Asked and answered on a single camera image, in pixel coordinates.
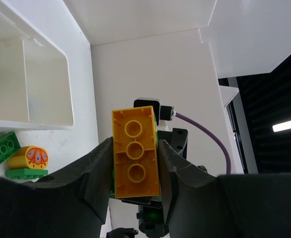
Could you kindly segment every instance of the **black curtain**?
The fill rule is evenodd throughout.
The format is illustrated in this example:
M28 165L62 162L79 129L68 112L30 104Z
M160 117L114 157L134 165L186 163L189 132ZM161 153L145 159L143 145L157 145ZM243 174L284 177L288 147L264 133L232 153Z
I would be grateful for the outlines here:
M291 55L271 73L237 82L259 172L291 172L291 129L272 128L291 120Z

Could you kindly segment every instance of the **green lego brick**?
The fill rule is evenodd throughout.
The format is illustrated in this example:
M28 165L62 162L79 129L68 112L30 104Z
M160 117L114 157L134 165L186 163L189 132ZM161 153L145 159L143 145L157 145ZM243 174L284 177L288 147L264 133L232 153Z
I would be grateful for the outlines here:
M10 179L39 179L47 174L47 170L34 169L18 169L5 171L5 176Z
M0 138L0 164L14 155L20 148L14 131L2 136Z

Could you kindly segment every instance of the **white ceiling panel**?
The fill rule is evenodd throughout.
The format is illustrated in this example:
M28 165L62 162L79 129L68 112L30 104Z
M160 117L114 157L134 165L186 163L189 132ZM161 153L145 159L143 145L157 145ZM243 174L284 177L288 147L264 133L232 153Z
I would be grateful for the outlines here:
M208 26L216 0L64 0L92 45Z
M291 0L219 0L200 31L218 78L271 72L291 54Z

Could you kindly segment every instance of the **white wall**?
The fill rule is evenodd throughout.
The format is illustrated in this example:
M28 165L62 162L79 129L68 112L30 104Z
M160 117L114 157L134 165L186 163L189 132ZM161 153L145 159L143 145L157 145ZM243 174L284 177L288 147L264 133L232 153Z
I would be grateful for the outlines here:
M92 64L100 141L112 135L111 110L152 97L199 121L231 153L211 48L198 30L93 46ZM209 137L179 119L173 127L189 130L189 161L225 173L224 155Z

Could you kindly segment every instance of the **yellow round lego piece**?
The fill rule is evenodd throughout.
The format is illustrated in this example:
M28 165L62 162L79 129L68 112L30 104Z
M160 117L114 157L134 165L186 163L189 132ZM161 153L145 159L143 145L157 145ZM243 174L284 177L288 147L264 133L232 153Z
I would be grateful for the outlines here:
M131 182L142 182L146 177L146 169L140 164L133 164L128 168L128 178Z
M48 153L44 148L37 146L22 147L7 160L7 166L11 170L38 169L44 170L48 165Z
M137 141L130 142L126 148L126 154L129 157L129 159L132 160L140 159L142 155L144 155L144 152L145 152L144 146Z

